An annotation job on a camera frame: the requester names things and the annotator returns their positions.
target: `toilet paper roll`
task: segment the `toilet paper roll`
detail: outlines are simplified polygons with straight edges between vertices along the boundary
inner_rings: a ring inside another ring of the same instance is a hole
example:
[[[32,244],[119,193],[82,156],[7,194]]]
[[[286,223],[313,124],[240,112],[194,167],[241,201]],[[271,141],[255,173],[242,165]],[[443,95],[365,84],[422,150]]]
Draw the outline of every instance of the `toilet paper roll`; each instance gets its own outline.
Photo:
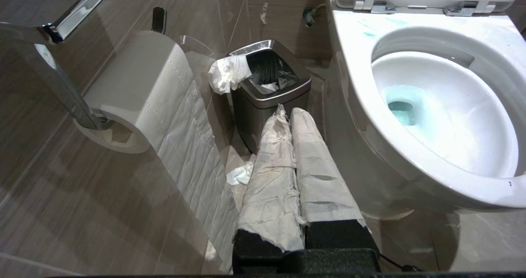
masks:
[[[238,212],[181,48],[160,33],[132,35],[84,98],[96,114],[115,122],[104,131],[76,123],[79,130],[119,152],[139,153],[152,146],[227,270]]]

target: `toilet paper holder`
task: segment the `toilet paper holder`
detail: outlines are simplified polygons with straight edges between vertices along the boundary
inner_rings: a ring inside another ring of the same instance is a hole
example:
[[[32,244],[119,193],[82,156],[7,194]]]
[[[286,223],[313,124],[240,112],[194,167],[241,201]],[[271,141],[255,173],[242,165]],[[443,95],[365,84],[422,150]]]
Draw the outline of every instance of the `toilet paper holder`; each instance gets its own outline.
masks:
[[[165,34],[166,17],[167,12],[164,8],[155,7],[152,31]],[[17,42],[14,46],[80,126],[94,130],[111,127],[113,124],[111,119],[90,110],[77,87],[53,58],[45,44]]]

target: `metal trash can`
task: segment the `metal trash can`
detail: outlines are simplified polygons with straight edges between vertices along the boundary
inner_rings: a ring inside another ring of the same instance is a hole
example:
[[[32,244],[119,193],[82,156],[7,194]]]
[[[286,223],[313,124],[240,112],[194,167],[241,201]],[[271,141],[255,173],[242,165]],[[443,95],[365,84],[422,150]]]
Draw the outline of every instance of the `metal trash can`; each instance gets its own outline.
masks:
[[[229,55],[246,55],[252,72],[232,91],[232,104],[239,135],[248,149],[257,153],[263,126],[279,103],[288,117],[293,108],[307,109],[312,77],[276,40],[250,44]]]

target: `toilet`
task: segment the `toilet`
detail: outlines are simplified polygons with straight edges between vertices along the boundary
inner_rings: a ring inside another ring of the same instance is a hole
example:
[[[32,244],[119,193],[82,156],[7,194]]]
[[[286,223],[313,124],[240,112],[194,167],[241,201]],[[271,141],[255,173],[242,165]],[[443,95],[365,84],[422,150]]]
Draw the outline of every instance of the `toilet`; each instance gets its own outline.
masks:
[[[526,208],[515,0],[326,0],[325,140],[371,218]]]

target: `toilet drain hole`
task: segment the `toilet drain hole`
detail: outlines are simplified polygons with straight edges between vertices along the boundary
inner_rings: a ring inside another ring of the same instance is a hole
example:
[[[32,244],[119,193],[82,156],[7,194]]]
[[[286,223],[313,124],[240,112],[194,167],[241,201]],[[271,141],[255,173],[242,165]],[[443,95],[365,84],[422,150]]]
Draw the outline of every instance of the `toilet drain hole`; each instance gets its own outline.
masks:
[[[412,126],[416,125],[415,111],[413,105],[402,101],[393,101],[388,105],[389,110],[402,123],[402,125]]]

